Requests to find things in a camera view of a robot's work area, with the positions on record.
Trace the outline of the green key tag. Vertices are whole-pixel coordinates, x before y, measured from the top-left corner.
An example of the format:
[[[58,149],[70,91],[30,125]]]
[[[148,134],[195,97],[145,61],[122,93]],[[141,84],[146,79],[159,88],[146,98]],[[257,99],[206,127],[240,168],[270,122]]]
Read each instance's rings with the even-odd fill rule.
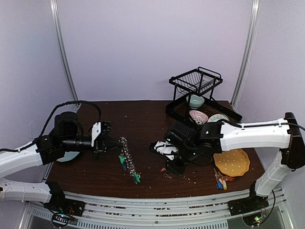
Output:
[[[120,163],[122,165],[126,165],[126,157],[123,155],[119,155]]]
[[[133,177],[134,177],[135,183],[140,183],[141,182],[140,176],[138,174],[134,174]]]

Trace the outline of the grey disc keyring organizer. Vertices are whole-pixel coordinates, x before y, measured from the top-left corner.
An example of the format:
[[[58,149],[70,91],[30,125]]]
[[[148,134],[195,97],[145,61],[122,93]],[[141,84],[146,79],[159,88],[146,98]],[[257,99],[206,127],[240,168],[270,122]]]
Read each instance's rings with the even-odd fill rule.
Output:
[[[141,178],[141,174],[138,173],[135,169],[135,163],[130,153],[127,139],[125,137],[120,137],[119,142],[123,145],[121,148],[121,153],[119,155],[123,155],[126,157],[126,165],[122,165],[123,169],[127,171],[133,179],[134,174],[138,174]]]

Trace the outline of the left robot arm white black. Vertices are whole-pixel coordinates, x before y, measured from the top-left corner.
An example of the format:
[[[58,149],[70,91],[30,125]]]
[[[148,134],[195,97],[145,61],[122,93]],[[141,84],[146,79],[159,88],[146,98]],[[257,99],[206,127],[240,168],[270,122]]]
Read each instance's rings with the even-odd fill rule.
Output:
[[[91,135],[83,133],[83,127],[75,112],[63,112],[55,116],[54,128],[48,135],[35,138],[18,149],[0,152],[1,201],[38,201],[50,203],[58,212],[64,212],[69,204],[56,182],[25,183],[6,179],[21,170],[48,165],[70,152],[92,152],[98,159],[102,153],[121,148],[122,143],[109,136],[110,122],[97,122]]]

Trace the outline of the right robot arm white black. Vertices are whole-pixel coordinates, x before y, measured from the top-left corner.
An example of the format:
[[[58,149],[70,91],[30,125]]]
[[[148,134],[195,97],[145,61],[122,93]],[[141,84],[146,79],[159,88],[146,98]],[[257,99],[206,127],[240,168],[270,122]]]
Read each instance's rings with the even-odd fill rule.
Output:
[[[155,150],[177,166],[198,156],[239,148],[278,148],[276,158],[267,171],[255,181],[253,193],[244,200],[247,210],[255,210],[263,198],[280,183],[291,170],[305,165],[305,144],[293,113],[284,118],[260,123],[231,123],[225,119],[206,122],[193,121],[191,126],[176,122],[168,129],[163,142]]]

